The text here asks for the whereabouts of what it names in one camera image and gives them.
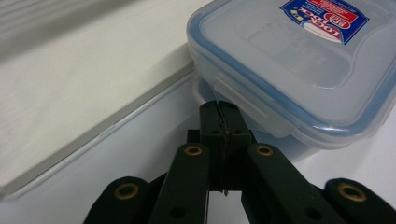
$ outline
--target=container lid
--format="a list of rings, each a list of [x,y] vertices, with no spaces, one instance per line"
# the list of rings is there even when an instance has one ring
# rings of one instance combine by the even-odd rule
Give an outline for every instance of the container lid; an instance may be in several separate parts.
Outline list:
[[[394,103],[395,11],[390,0],[215,1],[191,17],[189,43],[294,126],[350,137],[373,131]]]

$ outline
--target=container label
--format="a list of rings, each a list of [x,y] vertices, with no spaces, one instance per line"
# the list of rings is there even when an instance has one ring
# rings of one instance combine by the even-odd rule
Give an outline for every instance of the container label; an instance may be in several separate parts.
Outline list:
[[[369,20],[343,0],[290,0],[280,9],[305,30],[344,45]]]

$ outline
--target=blue lid rim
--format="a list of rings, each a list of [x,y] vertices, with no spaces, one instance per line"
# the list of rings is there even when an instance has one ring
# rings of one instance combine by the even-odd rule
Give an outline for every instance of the blue lid rim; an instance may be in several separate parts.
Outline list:
[[[258,88],[266,92],[270,97],[272,97],[275,101],[277,101],[280,105],[282,105],[286,110],[288,110],[294,117],[299,118],[302,122],[306,123],[310,127],[313,127],[317,131],[321,133],[326,133],[333,136],[338,137],[349,137],[352,135],[357,135],[364,132],[367,127],[371,124],[372,120],[375,119],[375,116],[379,113],[384,103],[388,100],[389,96],[392,94],[393,88],[396,84],[396,69],[393,73],[389,73],[379,88],[375,92],[372,100],[366,106],[365,110],[361,113],[361,116],[351,124],[346,126],[341,125],[331,125],[329,122],[321,120],[307,110],[303,109],[301,106],[297,105],[293,102],[289,97],[283,94],[281,91],[277,90],[270,83],[265,80],[259,78],[254,72],[249,70],[247,67],[238,62],[231,55],[227,54],[222,49],[218,48],[215,44],[207,40],[201,33],[201,22],[205,19],[206,16],[217,10],[219,7],[226,5],[232,0],[224,0],[222,4],[219,4],[217,7],[213,7],[210,10],[205,12],[198,11],[194,15],[192,15],[190,19],[190,25],[188,28],[188,33],[190,33],[193,41],[196,42],[199,46],[203,47],[211,54],[228,64],[233,70],[235,70],[238,74],[249,80],[252,84],[256,85]],[[256,97],[260,99],[255,92],[252,92]],[[280,112],[278,109],[271,106],[276,112]],[[282,116],[288,121],[295,123],[294,119],[288,118],[289,116],[281,113]]]

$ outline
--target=transparent container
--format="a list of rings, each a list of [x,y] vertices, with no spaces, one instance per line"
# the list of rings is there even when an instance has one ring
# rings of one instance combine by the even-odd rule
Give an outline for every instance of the transparent container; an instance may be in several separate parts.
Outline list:
[[[254,126],[311,147],[373,134],[395,102],[396,2],[218,0],[187,33],[196,73]]]

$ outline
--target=plastic food container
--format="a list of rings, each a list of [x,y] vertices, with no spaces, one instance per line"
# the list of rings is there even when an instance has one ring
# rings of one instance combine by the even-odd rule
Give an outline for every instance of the plastic food container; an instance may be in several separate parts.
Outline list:
[[[395,102],[396,2],[218,0],[187,33],[196,73],[260,129],[311,147],[374,133]]]

